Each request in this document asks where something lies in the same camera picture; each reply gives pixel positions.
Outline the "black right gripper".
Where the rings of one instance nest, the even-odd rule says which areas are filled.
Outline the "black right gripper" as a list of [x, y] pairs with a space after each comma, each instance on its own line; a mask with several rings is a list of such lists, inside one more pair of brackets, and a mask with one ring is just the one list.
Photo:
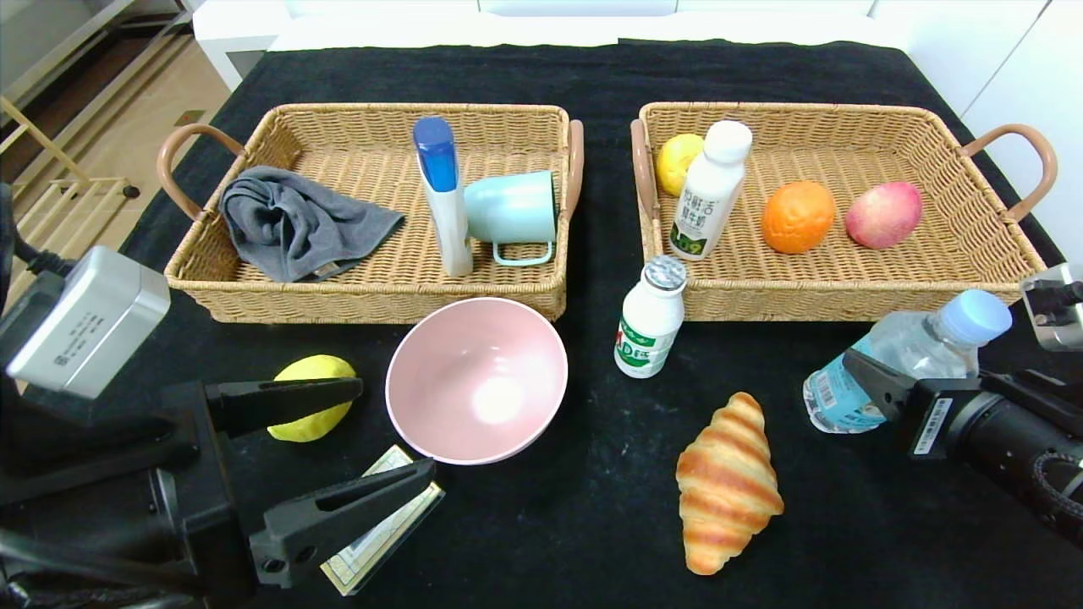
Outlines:
[[909, 396], [925, 406], [910, 443], [912, 458], [960, 459], [1021, 502], [1053, 502], [1040, 459], [1055, 451], [1055, 427], [1051, 397], [1036, 377], [917, 383], [859, 350], [844, 351], [843, 362], [886, 420], [899, 419]]

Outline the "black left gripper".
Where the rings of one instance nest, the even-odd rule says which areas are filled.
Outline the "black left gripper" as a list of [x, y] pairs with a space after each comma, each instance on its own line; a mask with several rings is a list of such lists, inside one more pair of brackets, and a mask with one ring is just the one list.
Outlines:
[[168, 424], [103, 464], [86, 498], [90, 550], [187, 572], [206, 608], [236, 608], [261, 584], [289, 589], [418, 497], [432, 458], [326, 485], [263, 513], [264, 529], [242, 536], [217, 431], [229, 438], [304, 419], [362, 396], [356, 377], [167, 387]]

